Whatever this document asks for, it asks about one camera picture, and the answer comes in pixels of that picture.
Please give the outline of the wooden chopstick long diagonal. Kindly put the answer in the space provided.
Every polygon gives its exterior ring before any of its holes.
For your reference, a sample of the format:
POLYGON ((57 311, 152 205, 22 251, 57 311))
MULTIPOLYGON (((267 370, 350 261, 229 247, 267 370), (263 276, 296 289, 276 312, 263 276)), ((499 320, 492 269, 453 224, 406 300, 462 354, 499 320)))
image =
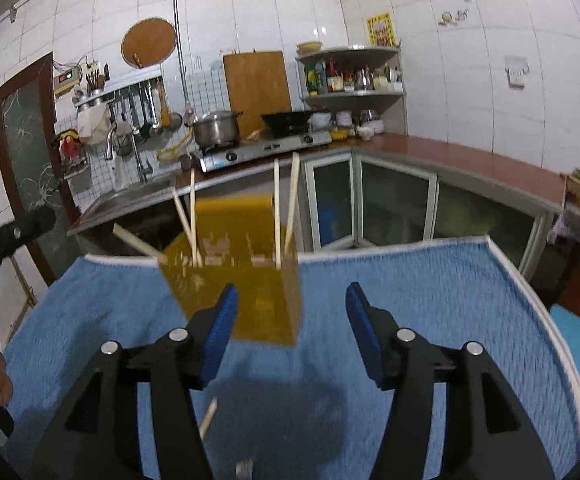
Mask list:
POLYGON ((211 423, 214 419, 217 410, 218 410, 218 399, 212 398, 211 402, 209 402, 209 406, 207 407, 207 410, 203 416, 203 419, 199 427, 200 437, 202 440, 205 439, 207 431, 209 431, 209 427, 211 426, 211 423))

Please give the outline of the green-handled fork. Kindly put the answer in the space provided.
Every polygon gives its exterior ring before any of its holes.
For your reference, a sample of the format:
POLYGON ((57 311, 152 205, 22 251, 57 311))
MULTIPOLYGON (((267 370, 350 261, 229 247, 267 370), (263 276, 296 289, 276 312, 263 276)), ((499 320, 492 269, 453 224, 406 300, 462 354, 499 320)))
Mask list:
POLYGON ((254 478, 254 460, 248 458, 247 460, 240 460, 235 464, 235 479, 237 480, 253 480, 254 478))

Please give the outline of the wooden chopstick crossing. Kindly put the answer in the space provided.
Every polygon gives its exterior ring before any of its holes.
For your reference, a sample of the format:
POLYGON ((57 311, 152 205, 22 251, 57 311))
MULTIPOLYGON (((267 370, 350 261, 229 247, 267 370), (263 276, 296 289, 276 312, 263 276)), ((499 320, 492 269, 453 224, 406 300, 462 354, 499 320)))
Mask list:
POLYGON ((280 225, 280 165, 279 159, 273 161, 273 234, 275 234, 275 265, 280 270, 281 258, 281 225, 280 225))

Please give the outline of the kitchen counter with cabinets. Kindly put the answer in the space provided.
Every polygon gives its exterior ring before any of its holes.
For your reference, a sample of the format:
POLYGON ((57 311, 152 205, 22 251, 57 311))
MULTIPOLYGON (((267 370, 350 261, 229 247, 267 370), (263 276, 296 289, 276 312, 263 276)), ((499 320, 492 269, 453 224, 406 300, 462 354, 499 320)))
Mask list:
MULTIPOLYGON (((69 230, 84 252, 109 254, 113 224, 164 245, 181 230, 173 197, 239 196, 273 188, 290 194, 291 157, 276 154, 209 174, 178 171, 148 184, 107 193, 69 230)), ((525 278, 535 272, 560 214, 562 177, 475 148, 384 133, 347 139, 301 154, 299 224, 302 252, 410 244, 433 238, 489 236, 525 278)))

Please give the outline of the brown glass door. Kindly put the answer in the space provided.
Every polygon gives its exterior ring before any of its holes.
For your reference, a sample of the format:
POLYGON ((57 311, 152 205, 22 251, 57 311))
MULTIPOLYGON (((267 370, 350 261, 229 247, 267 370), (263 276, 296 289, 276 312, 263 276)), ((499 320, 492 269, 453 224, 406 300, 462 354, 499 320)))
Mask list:
POLYGON ((0 171, 16 218, 39 206, 56 215, 53 229, 27 245, 47 285, 80 256, 67 234, 80 209, 64 177, 55 122, 53 58, 46 54, 0 86, 0 171))

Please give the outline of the steel sink faucet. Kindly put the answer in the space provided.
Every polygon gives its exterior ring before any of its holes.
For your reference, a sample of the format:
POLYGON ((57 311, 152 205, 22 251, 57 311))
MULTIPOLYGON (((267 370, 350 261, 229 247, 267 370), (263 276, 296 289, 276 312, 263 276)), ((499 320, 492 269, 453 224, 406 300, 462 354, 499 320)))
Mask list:
POLYGON ((128 122, 112 122, 107 131, 104 160, 111 174, 114 191, 128 188, 130 185, 128 170, 122 162, 124 159, 131 158, 134 161, 141 183, 147 182, 148 176, 152 174, 152 167, 147 162, 142 162, 138 150, 137 133, 138 129, 131 127, 128 122))

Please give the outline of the blue textured table cloth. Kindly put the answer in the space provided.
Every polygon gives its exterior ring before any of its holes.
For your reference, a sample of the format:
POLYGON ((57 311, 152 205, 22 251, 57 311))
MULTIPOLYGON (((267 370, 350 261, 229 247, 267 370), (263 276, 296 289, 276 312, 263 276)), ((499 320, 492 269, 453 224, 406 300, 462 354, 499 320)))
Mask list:
MULTIPOLYGON (((217 377, 194 394, 218 411, 205 439, 214 474, 251 460, 258 479, 365 479, 391 397, 368 378, 345 313, 358 283, 370 303, 427 341, 479 341, 542 439, 557 477, 580 459, 578 374, 552 343, 547 315, 484 243, 311 257, 299 266, 303 322, 293 347, 231 341, 217 377)), ((156 341, 185 324, 160 270, 81 258, 5 348, 15 428, 5 452, 23 477, 58 404, 101 344, 156 341)))

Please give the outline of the yellow plastic utensil holder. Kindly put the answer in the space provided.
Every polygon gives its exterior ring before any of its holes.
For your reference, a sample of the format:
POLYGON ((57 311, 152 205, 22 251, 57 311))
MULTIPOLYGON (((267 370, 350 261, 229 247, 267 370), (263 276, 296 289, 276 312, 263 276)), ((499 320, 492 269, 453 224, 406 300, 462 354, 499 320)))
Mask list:
POLYGON ((285 225, 270 193, 199 198, 198 251, 186 234, 165 249, 161 266, 183 314, 212 307, 228 284, 239 295, 235 339, 294 346, 303 318, 296 246, 284 247, 285 225))

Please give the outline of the gas stove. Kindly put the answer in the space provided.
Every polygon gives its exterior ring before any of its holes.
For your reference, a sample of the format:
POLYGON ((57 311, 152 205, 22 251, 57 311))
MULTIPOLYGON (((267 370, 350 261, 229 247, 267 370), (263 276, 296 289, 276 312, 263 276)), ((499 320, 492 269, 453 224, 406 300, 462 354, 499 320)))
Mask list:
POLYGON ((299 136, 286 136, 281 139, 258 141, 253 144, 241 144, 235 148, 225 148, 203 155, 199 166, 204 174, 235 165, 254 162, 255 160, 293 153, 307 148, 327 145, 332 142, 328 130, 319 130, 299 136))

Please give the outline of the round woven mat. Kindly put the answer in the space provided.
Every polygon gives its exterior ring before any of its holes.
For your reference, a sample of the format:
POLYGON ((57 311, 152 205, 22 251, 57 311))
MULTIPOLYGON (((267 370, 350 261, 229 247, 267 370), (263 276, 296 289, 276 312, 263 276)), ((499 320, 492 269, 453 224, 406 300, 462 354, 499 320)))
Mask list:
POLYGON ((146 18, 127 30, 120 52, 133 68, 145 68, 162 63, 175 50, 177 42, 173 25, 163 18, 146 18))

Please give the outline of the steel cooking pot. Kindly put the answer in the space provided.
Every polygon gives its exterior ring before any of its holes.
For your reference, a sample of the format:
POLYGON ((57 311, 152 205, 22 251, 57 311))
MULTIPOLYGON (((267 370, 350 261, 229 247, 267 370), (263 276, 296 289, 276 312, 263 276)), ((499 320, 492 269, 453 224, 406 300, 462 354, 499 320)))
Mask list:
POLYGON ((194 141, 201 150, 221 148, 239 142, 240 128, 238 119, 241 112, 214 110, 192 122, 194 141))

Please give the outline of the wooden cutting board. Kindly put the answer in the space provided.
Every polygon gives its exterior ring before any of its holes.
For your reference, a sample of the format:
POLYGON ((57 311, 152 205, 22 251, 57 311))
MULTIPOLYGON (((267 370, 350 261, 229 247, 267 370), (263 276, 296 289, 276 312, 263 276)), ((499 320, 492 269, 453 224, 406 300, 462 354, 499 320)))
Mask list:
POLYGON ((265 127, 263 115, 292 109, 281 51, 226 54, 223 64, 230 110, 239 114, 241 139, 265 127))

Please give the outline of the black wok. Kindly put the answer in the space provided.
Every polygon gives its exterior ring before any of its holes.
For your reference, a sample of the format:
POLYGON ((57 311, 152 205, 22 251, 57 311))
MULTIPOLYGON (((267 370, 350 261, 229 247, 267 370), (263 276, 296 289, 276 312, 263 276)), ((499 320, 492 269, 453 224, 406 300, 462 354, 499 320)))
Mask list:
POLYGON ((274 139, 282 139, 287 136, 301 136, 309 133, 311 118, 314 114, 313 110, 292 110, 291 112, 262 114, 262 120, 274 139))

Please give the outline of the corner shelf unit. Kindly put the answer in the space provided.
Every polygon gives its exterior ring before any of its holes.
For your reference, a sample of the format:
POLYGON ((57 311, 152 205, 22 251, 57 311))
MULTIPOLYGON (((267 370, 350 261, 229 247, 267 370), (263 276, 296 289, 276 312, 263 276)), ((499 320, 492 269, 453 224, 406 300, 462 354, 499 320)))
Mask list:
POLYGON ((349 44, 299 52, 295 62, 301 100, 310 110, 348 112, 357 124, 375 113, 387 132, 408 132, 400 46, 349 44))

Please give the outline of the wall utensil rack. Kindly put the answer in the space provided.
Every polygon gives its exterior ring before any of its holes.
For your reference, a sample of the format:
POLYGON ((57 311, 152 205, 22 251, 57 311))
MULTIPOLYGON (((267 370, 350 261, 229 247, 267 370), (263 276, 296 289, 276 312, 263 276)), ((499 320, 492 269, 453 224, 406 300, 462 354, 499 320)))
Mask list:
POLYGON ((102 89, 84 93, 77 88, 73 104, 77 133, 84 145, 103 143, 111 129, 120 136, 133 131, 138 142, 145 143, 183 125, 181 115, 167 105, 160 65, 107 80, 102 89))

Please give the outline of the white wall socket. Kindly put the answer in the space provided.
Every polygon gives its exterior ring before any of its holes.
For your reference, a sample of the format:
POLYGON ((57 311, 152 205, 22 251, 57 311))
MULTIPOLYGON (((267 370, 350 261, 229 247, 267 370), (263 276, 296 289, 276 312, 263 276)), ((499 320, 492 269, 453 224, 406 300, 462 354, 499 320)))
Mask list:
POLYGON ((508 86, 512 89, 525 88, 525 76, 530 72, 528 60, 523 56, 508 55, 505 58, 508 86))

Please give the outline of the yellow wall poster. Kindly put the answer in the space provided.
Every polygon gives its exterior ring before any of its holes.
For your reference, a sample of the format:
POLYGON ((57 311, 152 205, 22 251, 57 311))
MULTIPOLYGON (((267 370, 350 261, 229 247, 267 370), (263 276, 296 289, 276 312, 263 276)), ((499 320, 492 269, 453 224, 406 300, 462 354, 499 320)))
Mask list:
POLYGON ((367 20, 368 38, 371 46, 396 48, 399 41, 395 34, 389 12, 371 16, 367 20))

